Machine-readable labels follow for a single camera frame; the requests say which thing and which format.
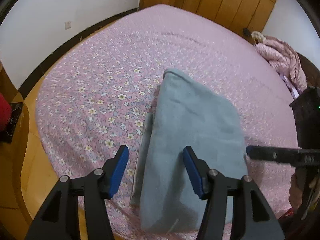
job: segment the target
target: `pink bedspread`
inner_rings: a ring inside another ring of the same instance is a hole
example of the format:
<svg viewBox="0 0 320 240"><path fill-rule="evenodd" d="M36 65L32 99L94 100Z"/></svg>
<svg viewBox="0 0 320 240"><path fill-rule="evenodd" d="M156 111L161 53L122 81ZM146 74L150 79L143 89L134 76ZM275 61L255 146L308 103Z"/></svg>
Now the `pink bedspread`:
<svg viewBox="0 0 320 240"><path fill-rule="evenodd" d="M36 120L59 176L76 178L101 167L121 144L130 149L119 192L107 202L114 232L125 239L193 239L196 233L155 236L140 230L129 205L146 112L166 68L178 68L238 109L248 144L297 147L292 96L278 74L238 35L166 5L117 21L72 49L45 78ZM292 168L248 162L273 210L290 207ZM230 225L226 226L226 235Z"/></svg>

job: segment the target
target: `red cloth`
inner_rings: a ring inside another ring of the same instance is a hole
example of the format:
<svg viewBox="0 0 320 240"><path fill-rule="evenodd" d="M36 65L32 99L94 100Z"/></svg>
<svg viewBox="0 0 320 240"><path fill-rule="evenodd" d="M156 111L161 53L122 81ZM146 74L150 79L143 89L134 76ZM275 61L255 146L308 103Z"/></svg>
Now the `red cloth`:
<svg viewBox="0 0 320 240"><path fill-rule="evenodd" d="M286 216L293 216L293 214L294 214L293 208L290 208L290 209L288 209L287 212L284 213L279 219L282 219L282 218L284 218L284 217L286 217Z"/></svg>
<svg viewBox="0 0 320 240"><path fill-rule="evenodd" d="M0 93L0 131L4 131L11 117L11 106Z"/></svg>

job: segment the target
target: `wall outlet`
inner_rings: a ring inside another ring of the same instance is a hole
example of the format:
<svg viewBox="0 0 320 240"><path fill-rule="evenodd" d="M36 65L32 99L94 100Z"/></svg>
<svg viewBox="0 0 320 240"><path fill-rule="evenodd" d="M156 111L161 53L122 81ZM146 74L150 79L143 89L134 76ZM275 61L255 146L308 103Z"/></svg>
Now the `wall outlet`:
<svg viewBox="0 0 320 240"><path fill-rule="evenodd" d="M70 29L71 28L71 21L67 21L64 23L64 27L67 29Z"/></svg>

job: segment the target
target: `black speaker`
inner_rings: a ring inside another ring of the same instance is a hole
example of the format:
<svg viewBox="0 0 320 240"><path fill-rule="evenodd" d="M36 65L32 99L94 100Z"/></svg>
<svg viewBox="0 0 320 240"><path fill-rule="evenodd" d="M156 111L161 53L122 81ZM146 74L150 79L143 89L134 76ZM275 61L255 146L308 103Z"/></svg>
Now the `black speaker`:
<svg viewBox="0 0 320 240"><path fill-rule="evenodd" d="M291 104L298 146L320 149L320 88L307 87Z"/></svg>

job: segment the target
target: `black baseboard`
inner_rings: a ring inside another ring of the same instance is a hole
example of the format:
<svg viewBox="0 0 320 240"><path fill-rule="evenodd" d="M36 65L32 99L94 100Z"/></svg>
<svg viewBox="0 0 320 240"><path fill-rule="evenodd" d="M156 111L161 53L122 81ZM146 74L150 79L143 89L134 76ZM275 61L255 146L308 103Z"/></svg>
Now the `black baseboard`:
<svg viewBox="0 0 320 240"><path fill-rule="evenodd" d="M43 62L40 63L38 67L28 76L28 78L24 81L24 83L20 86L18 91L21 93L23 99L27 97L32 88L36 85L36 83L40 80L40 78L44 75L44 73L58 60L60 59L66 52L68 52L71 48L73 48L76 44L78 44L81 40L88 37L92 33L106 26L107 24L120 19L123 16L136 12L137 8L134 8L129 11L125 11L123 13L119 13L114 15L108 19L105 19L87 29L80 32L76 36L72 37L70 40L62 44L59 48L57 48L54 52L52 52Z"/></svg>

